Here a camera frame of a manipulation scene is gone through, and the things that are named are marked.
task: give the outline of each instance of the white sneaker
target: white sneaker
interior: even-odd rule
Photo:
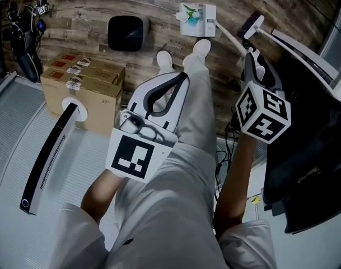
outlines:
[[[205,58],[211,49],[211,42],[208,39],[202,39],[200,41],[197,41],[197,43],[194,45],[193,48],[193,54],[200,55],[203,58]]]
[[[157,63],[159,68],[172,67],[172,57],[167,51],[160,51],[157,55]]]

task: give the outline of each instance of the curved black bar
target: curved black bar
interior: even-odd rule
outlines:
[[[20,209],[27,214],[36,215],[41,194],[53,161],[79,114],[77,105],[70,103],[43,145],[32,168],[20,202]]]

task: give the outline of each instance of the black square device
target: black square device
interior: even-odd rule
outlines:
[[[149,20],[136,16],[115,16],[108,22],[108,46],[114,51],[139,51],[148,34]]]

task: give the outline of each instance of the wood-pattern floor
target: wood-pattern floor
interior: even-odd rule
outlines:
[[[35,4],[36,0],[13,0],[18,4]],[[310,0],[328,18],[333,18],[338,0]],[[278,29],[317,50],[330,23],[304,0],[48,0],[50,12],[42,19],[47,31],[41,41],[42,61],[53,58],[65,49],[87,56],[113,61],[126,67],[124,102],[144,81],[157,75],[156,54],[167,50],[176,69],[182,69],[184,57],[191,53],[196,38],[181,36],[179,21],[173,14],[179,2],[202,2],[217,5],[217,20],[236,34],[247,18],[259,11],[265,16],[264,27]],[[3,27],[7,27],[3,4]],[[107,44],[108,21],[116,15],[145,15],[150,18],[151,31],[145,46],[136,53],[115,52]],[[262,37],[251,41],[268,59],[276,61],[283,50]],[[239,96],[236,81],[241,74],[240,56],[233,45],[217,30],[211,39],[212,50],[206,64],[210,70],[216,126],[219,135],[230,120],[231,107]],[[8,70],[21,72],[9,50],[4,49]]]

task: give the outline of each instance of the sleeve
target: sleeve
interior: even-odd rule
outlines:
[[[219,239],[224,259],[233,269],[277,268],[270,225],[255,220],[232,227]]]
[[[98,224],[83,209],[66,204],[60,211],[49,268],[99,268],[108,251]]]

